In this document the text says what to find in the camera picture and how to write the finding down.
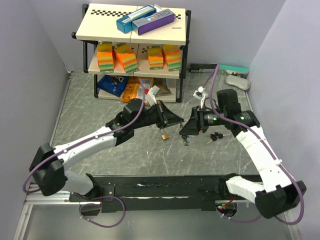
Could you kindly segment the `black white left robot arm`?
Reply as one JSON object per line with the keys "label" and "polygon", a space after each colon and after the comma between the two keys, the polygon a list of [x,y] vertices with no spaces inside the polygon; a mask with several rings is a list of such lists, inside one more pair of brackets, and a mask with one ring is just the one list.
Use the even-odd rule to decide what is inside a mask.
{"label": "black white left robot arm", "polygon": [[68,191],[82,195],[87,201],[93,201],[102,194],[98,182],[89,173],[80,175],[70,171],[73,165],[128,141],[134,136],[136,129],[151,125],[165,129],[183,122],[184,119],[169,110],[161,100],[145,108],[144,101],[135,98],[114,119],[95,132],[54,147],[48,143],[41,145],[29,171],[43,196]]}

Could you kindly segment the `brass padlock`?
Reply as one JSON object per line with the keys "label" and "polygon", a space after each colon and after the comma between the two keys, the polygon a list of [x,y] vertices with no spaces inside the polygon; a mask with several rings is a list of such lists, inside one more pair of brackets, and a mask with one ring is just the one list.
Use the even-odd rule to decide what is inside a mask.
{"label": "brass padlock", "polygon": [[161,137],[164,141],[170,138],[169,134],[164,129],[161,129],[160,132],[161,132]]}

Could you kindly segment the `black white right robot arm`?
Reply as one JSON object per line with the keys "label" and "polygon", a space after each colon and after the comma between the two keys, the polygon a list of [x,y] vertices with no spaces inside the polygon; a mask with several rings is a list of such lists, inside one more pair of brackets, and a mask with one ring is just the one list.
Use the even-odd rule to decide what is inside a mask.
{"label": "black white right robot arm", "polygon": [[243,111],[237,92],[225,89],[217,92],[218,107],[207,108],[209,96],[199,87],[193,96],[200,105],[191,109],[191,115],[179,134],[186,139],[205,133],[211,126],[224,126],[244,147],[256,167],[262,183],[230,173],[220,178],[218,193],[223,199],[242,197],[255,204],[266,219],[277,217],[300,205],[301,220],[304,214],[303,195],[307,188],[303,181],[296,181],[269,145],[263,128],[251,110]]}

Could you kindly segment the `black-headed key bunch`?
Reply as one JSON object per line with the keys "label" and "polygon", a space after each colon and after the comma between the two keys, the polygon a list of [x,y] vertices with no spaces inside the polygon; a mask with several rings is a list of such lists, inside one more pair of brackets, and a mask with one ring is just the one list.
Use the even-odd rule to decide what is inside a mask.
{"label": "black-headed key bunch", "polygon": [[185,145],[185,146],[188,146],[190,141],[189,141],[189,136],[188,135],[181,135],[181,138],[182,138],[182,143]]}

